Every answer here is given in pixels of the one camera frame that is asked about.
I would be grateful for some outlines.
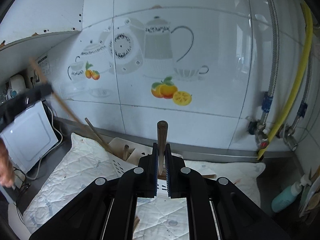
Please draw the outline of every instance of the halved orange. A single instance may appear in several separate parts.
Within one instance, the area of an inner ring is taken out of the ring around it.
[[[192,96],[185,91],[177,91],[173,94],[172,100],[179,106],[186,106],[191,103]]]

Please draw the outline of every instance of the white appliance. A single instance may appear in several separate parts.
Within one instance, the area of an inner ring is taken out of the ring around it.
[[[24,173],[58,142],[41,101],[16,117],[0,136],[10,158]]]

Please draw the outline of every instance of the white cable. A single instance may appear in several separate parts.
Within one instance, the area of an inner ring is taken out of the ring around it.
[[[34,178],[31,178],[31,177],[28,177],[28,176],[26,175],[26,178],[27,178],[27,179],[30,179],[30,180],[36,180],[36,179],[38,178],[39,171],[40,171],[40,164],[41,164],[42,159],[43,159],[49,152],[51,152],[53,149],[57,148],[57,147],[61,144],[62,139],[63,139],[62,133],[60,133],[60,132],[53,126],[53,112],[52,112],[51,108],[50,108],[49,106],[47,106],[47,108],[48,108],[49,111],[51,112],[51,124],[52,124],[52,128],[53,128],[58,134],[60,134],[61,140],[60,140],[58,143],[56,143],[49,151],[47,151],[47,152],[40,158],[36,176],[35,176]]]

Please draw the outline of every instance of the silver screw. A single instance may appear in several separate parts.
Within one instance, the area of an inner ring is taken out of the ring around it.
[[[133,172],[134,172],[135,174],[141,174],[141,173],[144,172],[144,169],[141,168],[141,167],[137,167],[137,168],[135,168],[135,169],[133,170]]]
[[[183,167],[183,168],[181,168],[181,170],[180,170],[183,174],[188,174],[188,173],[190,173],[190,168],[188,168],[188,167]]]
[[[220,178],[218,180],[218,182],[221,184],[221,185],[227,185],[228,184],[228,180],[226,178]]]
[[[106,180],[104,178],[97,178],[95,182],[97,185],[100,186],[103,185],[106,182]]]

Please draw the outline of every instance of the orange fruit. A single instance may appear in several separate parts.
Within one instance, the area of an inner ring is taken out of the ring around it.
[[[90,69],[87,69],[87,70],[85,71],[85,76],[86,76],[87,78],[91,78],[91,77],[92,77],[92,71],[91,71]]]
[[[178,88],[176,86],[168,86],[166,84],[163,84],[160,86],[160,93],[163,95],[164,98],[170,99],[173,97],[174,93],[178,91]]]
[[[177,91],[174,93],[172,100],[179,106],[186,106],[191,103],[192,96],[185,91]]]
[[[98,80],[100,78],[100,74],[96,70],[92,70],[92,79],[93,80]]]
[[[163,95],[160,93],[160,88],[163,85],[158,85],[156,89],[151,89],[151,93],[156,97],[156,98],[163,98]]]

